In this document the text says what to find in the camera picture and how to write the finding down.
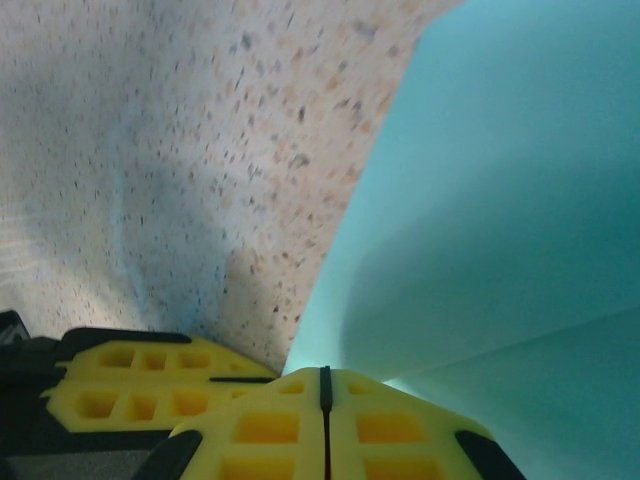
speckled surface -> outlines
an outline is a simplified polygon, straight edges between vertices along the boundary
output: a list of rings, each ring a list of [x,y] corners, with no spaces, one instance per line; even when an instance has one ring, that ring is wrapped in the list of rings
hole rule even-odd
[[[422,28],[452,0],[0,4],[0,308],[280,369]]]

yellow plastic grid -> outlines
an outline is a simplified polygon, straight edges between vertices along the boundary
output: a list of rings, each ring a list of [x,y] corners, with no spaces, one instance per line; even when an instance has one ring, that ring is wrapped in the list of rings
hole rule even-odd
[[[112,341],[60,362],[67,373],[42,394],[70,432],[171,430],[261,383],[214,378],[276,378],[267,368],[202,338],[189,344]]]
[[[333,370],[333,480],[481,480],[454,433],[476,422]],[[324,480],[320,371],[303,369],[176,427],[203,440],[182,480]]]

black strip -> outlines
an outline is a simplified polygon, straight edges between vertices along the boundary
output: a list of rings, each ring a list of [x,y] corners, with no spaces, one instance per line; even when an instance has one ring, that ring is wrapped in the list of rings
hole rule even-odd
[[[166,439],[151,452],[133,480],[180,480],[201,441],[202,434],[197,430]]]
[[[329,414],[333,407],[333,388],[331,386],[331,368],[320,369],[320,409],[324,423],[324,479],[331,480],[331,426]]]
[[[275,378],[271,377],[211,377],[210,382],[216,383],[270,383]]]
[[[80,327],[69,330],[56,348],[58,361],[71,361],[80,352],[114,340],[129,342],[191,343],[191,338],[181,333],[140,332],[111,328]]]
[[[467,430],[455,435],[482,480],[525,480],[518,467],[493,440]]]

light blue panel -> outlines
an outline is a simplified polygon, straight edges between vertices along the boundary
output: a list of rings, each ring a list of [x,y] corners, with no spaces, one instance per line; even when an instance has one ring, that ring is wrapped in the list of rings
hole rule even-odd
[[[470,0],[429,27],[287,368],[392,379],[640,305],[638,25]]]
[[[640,309],[393,382],[484,423],[529,480],[640,478]]]
[[[530,479],[640,478],[639,31],[623,0],[429,27],[286,370],[477,418]]]

